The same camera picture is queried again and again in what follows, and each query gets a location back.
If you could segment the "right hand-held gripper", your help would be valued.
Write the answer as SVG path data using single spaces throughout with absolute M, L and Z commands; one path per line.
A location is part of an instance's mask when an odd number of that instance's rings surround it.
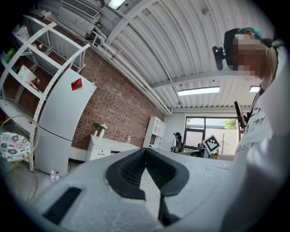
M 204 139 L 202 144 L 204 146 L 204 158 L 211 158 L 212 155 L 215 155 L 218 152 L 218 149 L 221 146 L 214 135 Z

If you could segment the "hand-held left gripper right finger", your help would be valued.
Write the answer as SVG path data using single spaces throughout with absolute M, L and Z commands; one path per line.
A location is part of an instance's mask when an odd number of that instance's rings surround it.
M 145 205 L 158 218 L 161 204 L 182 219 L 198 209 L 224 180 L 228 160 L 198 158 L 161 149 L 146 149 Z

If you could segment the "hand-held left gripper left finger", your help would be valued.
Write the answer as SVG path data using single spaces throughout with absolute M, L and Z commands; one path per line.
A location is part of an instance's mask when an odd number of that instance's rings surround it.
M 88 161 L 44 190 L 32 206 L 58 232 L 155 232 L 163 228 L 140 189 L 145 149 Z

